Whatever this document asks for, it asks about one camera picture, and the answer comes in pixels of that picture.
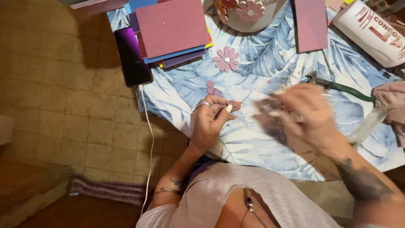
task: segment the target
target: green handle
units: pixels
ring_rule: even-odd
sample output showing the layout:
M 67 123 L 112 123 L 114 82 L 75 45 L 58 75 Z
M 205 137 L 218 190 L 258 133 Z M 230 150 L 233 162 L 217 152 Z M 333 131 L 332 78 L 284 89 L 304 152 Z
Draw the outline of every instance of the green handle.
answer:
M 355 89 L 353 89 L 351 87 L 348 87 L 348 86 L 345 86 L 345 85 L 342 85 L 342 84 L 339 84 L 339 83 L 336 83 L 336 82 L 332 83 L 332 86 L 330 87 L 330 89 L 339 90 L 339 91 L 342 91 L 342 92 L 347 92 L 347 93 L 359 98 L 360 100 L 364 100 L 364 101 L 367 101 L 367 102 L 374 102 L 375 101 L 375 97 L 368 97 L 368 96 L 360 93 L 359 91 L 357 91 L 357 90 L 355 90 Z

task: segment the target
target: hand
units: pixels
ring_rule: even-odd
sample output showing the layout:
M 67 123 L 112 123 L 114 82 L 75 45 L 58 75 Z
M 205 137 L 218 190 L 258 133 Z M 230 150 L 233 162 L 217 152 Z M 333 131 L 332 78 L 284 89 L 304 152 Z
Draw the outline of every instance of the hand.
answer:
M 195 146 L 202 153 L 215 146 L 222 126 L 228 120 L 234 120 L 237 117 L 231 115 L 230 112 L 238 111 L 242 104 L 242 102 L 234 101 L 235 107 L 226 105 L 228 100 L 214 95 L 207 95 L 204 100 L 210 103 L 211 107 L 203 104 L 197 110 L 193 139 L 190 141 L 190 145 Z
M 304 122 L 298 123 L 296 118 L 286 111 L 277 110 L 269 113 L 279 117 L 284 128 L 295 136 L 312 145 L 320 152 L 327 153 L 337 139 L 341 142 L 344 136 L 336 129 L 333 114 L 326 99 L 321 97 L 323 88 L 312 84 L 298 84 L 285 91 L 272 94 L 286 104 L 295 115 L 301 115 Z

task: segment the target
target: ceramic flower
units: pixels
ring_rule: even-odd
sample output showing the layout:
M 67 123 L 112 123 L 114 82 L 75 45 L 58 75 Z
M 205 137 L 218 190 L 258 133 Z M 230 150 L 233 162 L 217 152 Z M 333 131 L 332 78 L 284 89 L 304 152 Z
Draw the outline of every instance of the ceramic flower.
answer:
M 215 96 L 221 95 L 221 92 L 218 89 L 214 88 L 213 81 L 209 80 L 209 81 L 207 81 L 207 83 L 205 85 L 208 87 L 208 89 L 207 89 L 208 94 L 214 94 Z
M 261 2 L 255 3 L 254 0 L 247 0 L 239 3 L 239 9 L 236 9 L 236 13 L 246 22 L 258 22 L 259 18 L 263 17 L 264 6 Z
M 238 0 L 222 0 L 222 6 L 229 10 L 236 9 L 238 4 L 239 4 Z
M 222 6 L 221 0 L 215 0 L 214 5 L 215 9 L 217 9 L 217 14 L 220 18 L 220 21 L 226 24 L 226 22 L 228 21 L 228 17 L 226 16 L 226 9 Z
M 219 67 L 220 71 L 229 72 L 229 70 L 235 71 L 239 62 L 234 60 L 239 57 L 239 53 L 235 53 L 235 49 L 229 49 L 228 46 L 224 47 L 224 51 L 217 50 L 219 56 L 214 57 L 215 67 Z

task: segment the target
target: pink rag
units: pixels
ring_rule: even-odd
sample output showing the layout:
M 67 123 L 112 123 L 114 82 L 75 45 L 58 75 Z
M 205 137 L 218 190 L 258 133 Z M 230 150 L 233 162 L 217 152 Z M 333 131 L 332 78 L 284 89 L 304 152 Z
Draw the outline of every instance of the pink rag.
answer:
M 405 81 L 376 87 L 373 95 L 387 106 L 385 120 L 391 124 L 399 147 L 405 147 Z

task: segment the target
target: necklace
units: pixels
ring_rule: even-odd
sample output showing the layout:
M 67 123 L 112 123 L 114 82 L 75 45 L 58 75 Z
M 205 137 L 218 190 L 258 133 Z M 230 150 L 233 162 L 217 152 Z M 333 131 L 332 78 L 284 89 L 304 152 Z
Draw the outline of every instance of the necklace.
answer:
M 246 206 L 249 207 L 249 211 L 246 213 L 245 218 L 243 219 L 241 225 L 239 228 L 242 228 L 243 223 L 245 222 L 245 219 L 249 213 L 253 213 L 256 215 L 257 219 L 263 224 L 264 228 L 267 228 L 267 226 L 264 224 L 264 222 L 259 218 L 259 216 L 256 214 L 256 212 L 253 210 L 253 200 L 251 198 L 246 198 Z

